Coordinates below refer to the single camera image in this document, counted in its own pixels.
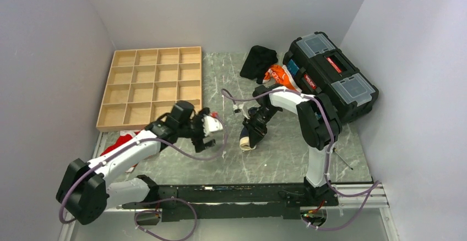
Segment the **navy underwear beige waistband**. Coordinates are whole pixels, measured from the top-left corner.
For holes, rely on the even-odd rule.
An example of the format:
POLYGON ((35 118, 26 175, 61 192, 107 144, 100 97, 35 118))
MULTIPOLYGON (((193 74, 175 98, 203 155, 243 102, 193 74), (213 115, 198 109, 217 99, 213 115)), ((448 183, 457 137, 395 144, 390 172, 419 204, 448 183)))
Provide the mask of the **navy underwear beige waistband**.
POLYGON ((246 127, 243 127, 240 132, 239 147, 242 151, 251 151, 256 148, 256 146, 250 145, 249 131, 246 127))

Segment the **wooden compartment tray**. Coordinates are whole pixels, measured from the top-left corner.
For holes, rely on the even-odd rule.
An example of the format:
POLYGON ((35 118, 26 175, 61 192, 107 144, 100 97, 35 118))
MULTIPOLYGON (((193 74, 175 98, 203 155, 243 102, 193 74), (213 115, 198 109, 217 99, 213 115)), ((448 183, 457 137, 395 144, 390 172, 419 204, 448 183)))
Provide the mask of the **wooden compartment tray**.
POLYGON ((96 128, 138 130, 182 100, 196 111, 203 106, 200 46, 117 50, 96 128))

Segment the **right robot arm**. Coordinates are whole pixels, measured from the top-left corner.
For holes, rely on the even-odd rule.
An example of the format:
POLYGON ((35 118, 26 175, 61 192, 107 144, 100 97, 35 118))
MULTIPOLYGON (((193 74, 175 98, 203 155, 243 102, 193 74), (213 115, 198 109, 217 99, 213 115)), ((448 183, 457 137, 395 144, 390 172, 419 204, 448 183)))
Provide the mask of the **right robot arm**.
POLYGON ((250 146, 256 146, 267 133, 267 123, 278 112, 287 110, 298 116, 301 135, 308 145, 308 169, 303 197, 317 205, 332 194, 329 180, 330 155, 342 130, 341 121, 326 94, 306 95, 280 84, 259 86, 253 92, 259 107, 243 120, 250 146))

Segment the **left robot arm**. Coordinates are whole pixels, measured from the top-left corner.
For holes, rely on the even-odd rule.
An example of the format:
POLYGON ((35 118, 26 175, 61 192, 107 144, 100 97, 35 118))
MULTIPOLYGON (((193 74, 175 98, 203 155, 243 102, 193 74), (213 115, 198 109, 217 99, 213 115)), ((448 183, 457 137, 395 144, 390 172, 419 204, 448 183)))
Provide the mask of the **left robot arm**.
POLYGON ((204 139, 217 132, 226 132, 226 126, 209 108, 195 112, 190 102, 176 102, 171 111, 146 125, 123 145, 103 156, 88 161, 77 158, 68 165, 56 194, 60 204, 59 221, 90 224, 105 210, 129 202, 153 207, 159 197, 158 186, 151 179, 139 176, 122 183, 116 183, 115 179, 167 147, 194 160, 213 160, 222 152, 210 157, 194 156, 177 148, 175 142, 179 138, 190 139, 195 151, 201 152, 215 145, 214 139, 208 142, 204 139))

